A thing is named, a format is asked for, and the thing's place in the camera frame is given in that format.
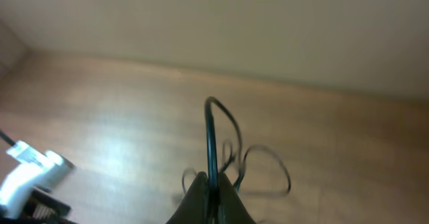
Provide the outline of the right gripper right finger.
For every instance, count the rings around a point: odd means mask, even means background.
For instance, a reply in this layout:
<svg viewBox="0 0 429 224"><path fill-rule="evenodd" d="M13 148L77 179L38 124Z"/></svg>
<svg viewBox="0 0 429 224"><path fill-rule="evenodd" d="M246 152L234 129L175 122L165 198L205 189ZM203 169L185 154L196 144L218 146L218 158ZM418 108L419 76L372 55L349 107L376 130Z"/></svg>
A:
<svg viewBox="0 0 429 224"><path fill-rule="evenodd" d="M219 174L219 224L256 224L225 173Z"/></svg>

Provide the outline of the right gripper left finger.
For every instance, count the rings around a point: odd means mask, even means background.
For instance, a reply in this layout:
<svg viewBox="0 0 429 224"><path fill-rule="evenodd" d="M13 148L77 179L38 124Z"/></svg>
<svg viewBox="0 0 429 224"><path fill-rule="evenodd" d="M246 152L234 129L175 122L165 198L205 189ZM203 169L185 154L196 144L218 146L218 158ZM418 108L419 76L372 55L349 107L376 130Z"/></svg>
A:
<svg viewBox="0 0 429 224"><path fill-rule="evenodd" d="M184 195L177 210L166 224L205 224L207 223L208 178L199 172Z"/></svg>

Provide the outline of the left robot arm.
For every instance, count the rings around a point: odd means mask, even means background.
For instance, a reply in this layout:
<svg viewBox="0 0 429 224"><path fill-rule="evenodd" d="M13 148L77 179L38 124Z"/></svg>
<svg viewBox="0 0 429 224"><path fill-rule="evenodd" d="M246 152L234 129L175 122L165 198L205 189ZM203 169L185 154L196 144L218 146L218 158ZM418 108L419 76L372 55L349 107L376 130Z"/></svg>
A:
<svg viewBox="0 0 429 224"><path fill-rule="evenodd" d="M1 204L1 224L76 224L68 219L71 206L55 199L48 189L17 192Z"/></svg>

